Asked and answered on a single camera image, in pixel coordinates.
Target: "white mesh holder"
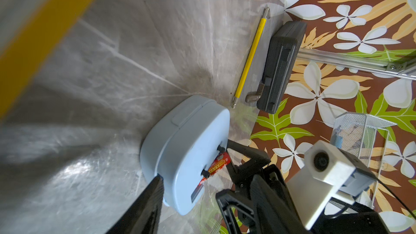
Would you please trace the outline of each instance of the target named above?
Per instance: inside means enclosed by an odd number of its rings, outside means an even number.
[[[385,128],[394,125],[397,124],[373,115],[346,112],[335,119],[330,144],[355,155],[369,167],[377,130],[386,131],[386,139],[388,139],[389,132]],[[378,176],[380,176],[381,167],[382,163],[380,163]],[[373,193],[371,207],[374,207],[375,191]],[[362,195],[357,199],[357,202],[363,204]]]

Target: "yellow screwdriver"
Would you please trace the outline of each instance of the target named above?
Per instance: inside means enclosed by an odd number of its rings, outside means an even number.
[[[263,16],[260,19],[260,23],[259,23],[259,26],[257,28],[256,35],[254,36],[254,41],[253,41],[253,44],[251,45],[251,49],[250,49],[250,52],[248,54],[247,61],[245,62],[244,70],[242,71],[242,75],[241,75],[240,81],[238,83],[236,93],[235,93],[234,97],[232,98],[232,105],[231,105],[232,108],[236,107],[237,99],[241,95],[242,87],[244,86],[245,79],[247,78],[248,70],[250,70],[251,62],[253,61],[254,54],[256,53],[257,45],[259,44],[260,37],[263,33],[264,26],[266,24],[266,18],[268,16],[269,12],[270,12],[270,8],[266,7],[264,9]]]

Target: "metal bracket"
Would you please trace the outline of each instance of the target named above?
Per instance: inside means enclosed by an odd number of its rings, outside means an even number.
[[[210,173],[207,170],[203,169],[201,172],[201,175],[204,176],[206,179],[208,179],[210,176]]]
[[[227,170],[233,183],[237,184],[246,179],[250,175],[255,174],[263,168],[263,166],[271,162],[268,154],[256,148],[251,148],[237,142],[228,140],[227,148],[239,152],[250,158],[250,160],[240,166],[227,164]]]
[[[217,147],[217,151],[220,152],[220,154],[221,154],[221,153],[224,153],[226,151],[226,149],[219,145]]]
[[[391,63],[383,60],[374,60],[305,48],[299,49],[297,58],[416,80],[416,58],[404,63]]]

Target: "black case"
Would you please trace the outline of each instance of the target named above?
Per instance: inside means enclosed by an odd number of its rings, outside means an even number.
[[[275,114],[288,84],[297,52],[302,44],[306,23],[285,23],[270,39],[261,83],[264,90],[257,108]]]

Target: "light blue plastic container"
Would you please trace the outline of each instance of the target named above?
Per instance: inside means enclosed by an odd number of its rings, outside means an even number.
[[[217,157],[227,147],[230,112],[214,100],[191,96],[164,116],[146,136],[140,150],[144,177],[164,179],[164,202],[179,214],[192,210],[202,196],[197,188]]]

